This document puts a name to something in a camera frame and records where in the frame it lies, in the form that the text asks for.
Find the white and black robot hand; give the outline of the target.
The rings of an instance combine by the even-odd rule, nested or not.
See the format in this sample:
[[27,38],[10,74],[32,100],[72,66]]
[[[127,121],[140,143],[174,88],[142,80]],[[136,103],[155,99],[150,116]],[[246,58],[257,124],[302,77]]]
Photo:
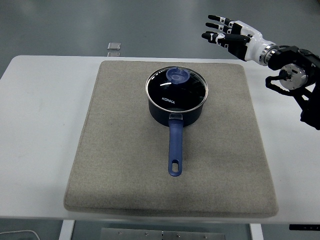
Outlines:
[[266,66],[269,54],[279,50],[274,42],[265,40],[263,35],[252,26],[227,17],[209,15],[206,31],[201,37],[211,44],[218,45],[242,61],[254,61]]

